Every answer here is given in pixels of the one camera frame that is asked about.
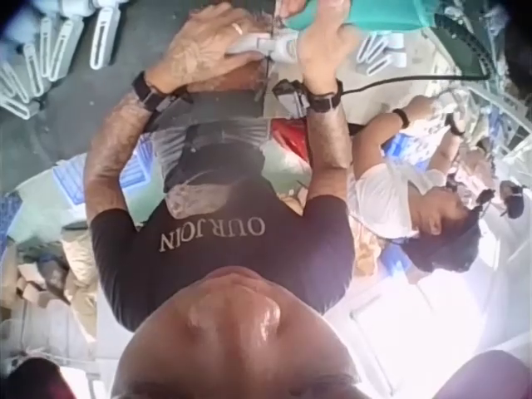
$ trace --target white shirt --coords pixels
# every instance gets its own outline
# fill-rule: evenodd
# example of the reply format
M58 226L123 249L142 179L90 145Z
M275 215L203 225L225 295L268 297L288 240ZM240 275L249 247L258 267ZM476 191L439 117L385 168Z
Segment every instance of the white shirt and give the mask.
M416 234L408 206L408 182L425 194L432 187L445 186L446 176L439 170L422 172L406 162L386 159L350 182L352 216L384 239Z

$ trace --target green object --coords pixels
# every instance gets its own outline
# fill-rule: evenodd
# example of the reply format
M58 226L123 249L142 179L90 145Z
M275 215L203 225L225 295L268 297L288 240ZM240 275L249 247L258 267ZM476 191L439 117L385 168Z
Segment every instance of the green object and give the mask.
M346 23L365 31L407 32L434 27L439 0L352 0ZM318 0L310 0L298 14L289 18L287 27L302 31L316 15Z

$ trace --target black cable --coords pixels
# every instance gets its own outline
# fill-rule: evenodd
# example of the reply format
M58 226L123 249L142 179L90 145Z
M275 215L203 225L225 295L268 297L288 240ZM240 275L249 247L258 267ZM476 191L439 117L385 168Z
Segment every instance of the black cable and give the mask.
M487 71L485 75L413 75L400 76L391 79L384 79L382 81L375 81L367 86L359 87L357 89L346 90L343 94L359 93L371 89L376 86L386 85L388 83L395 83L398 81L488 81L493 75L497 73L495 65L490 57L490 54L471 32L466 27L460 25L457 21L449 18L443 14L436 14L434 16L436 28L443 29L451 35L455 35L457 39L466 44L471 52L476 55L479 63Z
M374 81L373 83L358 87L357 89L345 90L344 95L359 93L373 87L386 85L388 83L395 83L397 81L487 81L490 79L490 75L412 75L412 76L399 76L392 77L390 79L384 79L382 81Z

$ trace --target ring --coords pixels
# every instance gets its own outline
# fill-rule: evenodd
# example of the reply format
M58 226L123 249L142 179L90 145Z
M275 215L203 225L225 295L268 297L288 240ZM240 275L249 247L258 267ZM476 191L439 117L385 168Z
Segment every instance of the ring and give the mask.
M240 36L244 35L244 31L242 30L242 28L240 27L240 25L239 25L238 23L233 22L233 23L231 24L231 26L234 28L234 30L235 30L236 32L239 33Z

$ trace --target black t-shirt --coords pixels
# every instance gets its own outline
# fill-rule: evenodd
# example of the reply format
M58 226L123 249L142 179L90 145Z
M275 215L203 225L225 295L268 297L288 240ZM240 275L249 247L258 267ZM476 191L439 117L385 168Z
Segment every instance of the black t-shirt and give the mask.
M263 178L239 185L212 214L174 219L163 200L139 231L127 212L110 209L94 218L91 233L105 295L131 331L180 289L224 266L250 268L320 313L342 298L352 276L346 204L320 196L300 216Z

